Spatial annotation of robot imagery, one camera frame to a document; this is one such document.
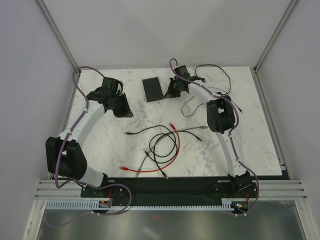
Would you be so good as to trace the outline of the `black network switch box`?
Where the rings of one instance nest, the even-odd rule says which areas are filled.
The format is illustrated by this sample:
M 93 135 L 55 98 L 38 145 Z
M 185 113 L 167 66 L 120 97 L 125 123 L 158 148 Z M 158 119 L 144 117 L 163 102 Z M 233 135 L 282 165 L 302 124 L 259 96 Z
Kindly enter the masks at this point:
M 158 77 L 143 79 L 142 84 L 147 103 L 160 101 L 164 99 L 164 95 Z

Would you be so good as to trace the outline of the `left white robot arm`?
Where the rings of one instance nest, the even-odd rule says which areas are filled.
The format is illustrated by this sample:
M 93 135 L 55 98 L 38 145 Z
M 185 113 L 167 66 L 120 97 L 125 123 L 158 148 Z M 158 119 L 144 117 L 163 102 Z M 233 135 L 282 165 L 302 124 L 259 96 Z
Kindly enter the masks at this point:
M 45 143 L 48 171 L 55 176 L 56 187 L 62 188 L 58 176 L 92 187 L 98 197 L 105 197 L 110 186 L 106 174 L 89 166 L 82 146 L 92 128 L 107 111 L 117 118 L 132 118 L 126 94 L 119 84 L 101 86 L 85 96 L 85 105 L 79 117 L 57 137 L 49 137 Z

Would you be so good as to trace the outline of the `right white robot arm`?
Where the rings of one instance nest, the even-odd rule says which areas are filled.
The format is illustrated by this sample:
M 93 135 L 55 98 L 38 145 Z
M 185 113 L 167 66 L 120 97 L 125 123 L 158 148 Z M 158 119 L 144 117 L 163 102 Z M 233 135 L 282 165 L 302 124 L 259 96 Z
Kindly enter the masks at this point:
M 212 93 L 200 80 L 186 80 L 179 77 L 170 78 L 165 94 L 169 98 L 178 98 L 181 92 L 197 97 L 206 107 L 206 121 L 209 129 L 216 134 L 227 162 L 229 193 L 241 197 L 251 184 L 250 172 L 244 167 L 237 153 L 238 147 L 232 131 L 239 124 L 239 115 L 229 98 Z

